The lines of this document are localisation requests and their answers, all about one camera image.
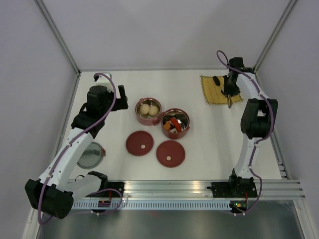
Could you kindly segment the round bun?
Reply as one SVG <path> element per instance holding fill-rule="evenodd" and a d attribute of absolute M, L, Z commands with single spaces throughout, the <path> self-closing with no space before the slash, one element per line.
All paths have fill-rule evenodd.
<path fill-rule="evenodd" d="M 148 112 L 149 112 L 149 108 L 150 108 L 150 106 L 149 106 L 148 104 L 142 104 L 142 105 L 140 106 L 140 113 L 141 113 L 142 115 L 147 115 Z"/>
<path fill-rule="evenodd" d="M 155 106 L 155 105 L 151 105 L 150 108 L 149 108 L 148 114 L 149 114 L 150 116 L 156 116 L 156 115 L 158 115 L 158 113 L 159 113 L 158 107 Z"/>

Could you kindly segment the red salmon nigiri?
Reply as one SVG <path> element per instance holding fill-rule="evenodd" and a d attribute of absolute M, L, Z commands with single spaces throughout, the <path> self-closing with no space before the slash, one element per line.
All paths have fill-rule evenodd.
<path fill-rule="evenodd" d="M 179 121 L 175 118 L 171 118 L 170 122 L 174 125 L 174 128 L 176 129 L 177 132 L 181 132 L 182 131 L 182 127 L 179 123 Z"/>

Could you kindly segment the metal tongs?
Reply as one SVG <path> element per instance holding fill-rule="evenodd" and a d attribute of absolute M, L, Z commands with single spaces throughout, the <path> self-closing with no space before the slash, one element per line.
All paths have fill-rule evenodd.
<path fill-rule="evenodd" d="M 232 97 L 230 95 L 227 95 L 227 105 L 229 109 L 233 106 Z"/>

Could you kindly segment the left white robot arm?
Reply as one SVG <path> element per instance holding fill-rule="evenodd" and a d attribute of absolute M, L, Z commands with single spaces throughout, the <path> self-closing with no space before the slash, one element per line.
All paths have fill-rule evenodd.
<path fill-rule="evenodd" d="M 27 197 L 38 213 L 63 219 L 73 204 L 84 197 L 104 197 L 111 192 L 120 194 L 117 188 L 109 187 L 107 175 L 96 171 L 90 171 L 75 182 L 68 181 L 80 157 L 105 125 L 104 114 L 128 109 L 124 86 L 120 85 L 118 90 L 120 98 L 105 86 L 92 86 L 87 94 L 87 102 L 74 118 L 67 140 L 54 160 L 38 179 L 27 181 Z"/>

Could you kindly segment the orange shrimp sushi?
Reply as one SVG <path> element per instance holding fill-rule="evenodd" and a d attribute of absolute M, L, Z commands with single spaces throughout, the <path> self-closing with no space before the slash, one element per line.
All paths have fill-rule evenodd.
<path fill-rule="evenodd" d="M 167 121 L 164 125 L 163 125 L 164 129 L 167 131 L 171 130 L 171 123 L 170 121 Z"/>

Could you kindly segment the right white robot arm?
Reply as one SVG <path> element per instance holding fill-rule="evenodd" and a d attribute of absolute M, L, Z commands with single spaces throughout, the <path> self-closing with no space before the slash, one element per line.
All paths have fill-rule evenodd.
<path fill-rule="evenodd" d="M 241 180 L 252 180 L 256 176 L 253 172 L 253 164 L 261 142 L 268 139 L 273 132 L 278 101 L 270 99 L 264 93 L 252 69 L 244 66 L 243 58 L 231 58 L 226 66 L 229 73 L 224 76 L 221 93 L 226 97 L 228 107 L 232 107 L 234 96 L 243 95 L 247 99 L 240 121 L 240 128 L 244 136 L 242 149 L 232 172 L 232 176 L 236 179 L 227 185 L 229 194 L 238 197 L 246 190 Z"/>

